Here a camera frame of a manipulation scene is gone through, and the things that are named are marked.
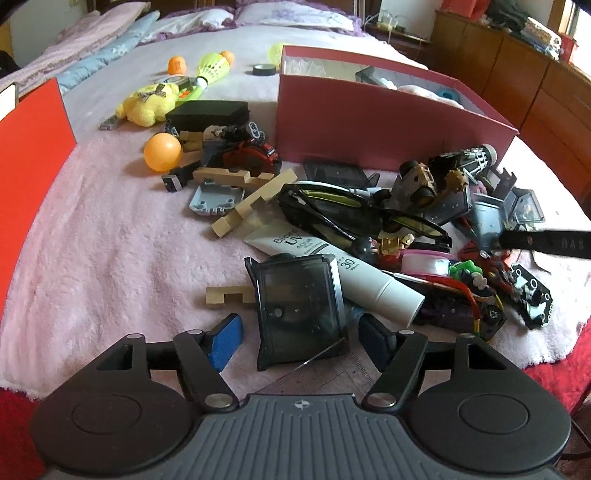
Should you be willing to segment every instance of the green toy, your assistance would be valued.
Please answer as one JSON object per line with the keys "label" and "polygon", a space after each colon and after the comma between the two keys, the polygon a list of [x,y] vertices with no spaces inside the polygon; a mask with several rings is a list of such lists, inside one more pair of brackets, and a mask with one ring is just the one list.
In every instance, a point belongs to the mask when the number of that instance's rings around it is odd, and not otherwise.
{"label": "green toy", "polygon": [[478,273],[482,275],[482,269],[477,267],[472,260],[468,260],[466,262],[456,263],[449,267],[449,276],[455,280],[460,280],[460,272],[464,270],[468,270],[470,274]]}

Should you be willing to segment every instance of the black tape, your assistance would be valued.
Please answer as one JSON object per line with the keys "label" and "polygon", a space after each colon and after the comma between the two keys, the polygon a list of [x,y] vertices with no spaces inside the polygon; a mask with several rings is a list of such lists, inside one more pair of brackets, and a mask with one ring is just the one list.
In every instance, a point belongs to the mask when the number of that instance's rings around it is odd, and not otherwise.
{"label": "black tape", "polygon": [[277,67],[271,63],[260,63],[252,68],[252,74],[257,77],[270,77],[277,73]]}

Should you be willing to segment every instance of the pink box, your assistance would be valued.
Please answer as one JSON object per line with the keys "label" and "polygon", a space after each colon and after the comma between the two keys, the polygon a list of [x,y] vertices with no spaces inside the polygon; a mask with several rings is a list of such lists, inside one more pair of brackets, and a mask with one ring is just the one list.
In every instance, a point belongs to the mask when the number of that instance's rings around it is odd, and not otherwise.
{"label": "pink box", "polygon": [[[356,82],[366,67],[397,86],[452,90],[466,109]],[[318,158],[397,171],[407,160],[486,143],[500,161],[517,133],[466,85],[440,73],[339,50],[283,49],[275,138],[283,160]]]}

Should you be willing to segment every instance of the wooden dresser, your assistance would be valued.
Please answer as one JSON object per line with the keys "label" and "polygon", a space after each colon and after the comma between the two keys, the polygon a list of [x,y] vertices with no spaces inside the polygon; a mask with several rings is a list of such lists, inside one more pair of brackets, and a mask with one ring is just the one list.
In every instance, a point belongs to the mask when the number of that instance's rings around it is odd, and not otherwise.
{"label": "wooden dresser", "polygon": [[591,80],[498,30],[438,12],[429,68],[468,85],[520,130],[591,218]]}

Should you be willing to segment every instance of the plush bow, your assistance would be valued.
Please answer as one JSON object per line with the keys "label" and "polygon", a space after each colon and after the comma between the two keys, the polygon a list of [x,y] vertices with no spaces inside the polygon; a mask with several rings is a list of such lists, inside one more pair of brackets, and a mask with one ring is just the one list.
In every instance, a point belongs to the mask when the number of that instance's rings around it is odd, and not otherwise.
{"label": "plush bow", "polygon": [[147,102],[148,98],[152,95],[157,95],[159,97],[166,97],[166,92],[163,92],[165,85],[163,83],[159,83],[156,87],[156,90],[153,92],[138,92],[138,96],[142,99],[142,102]]}

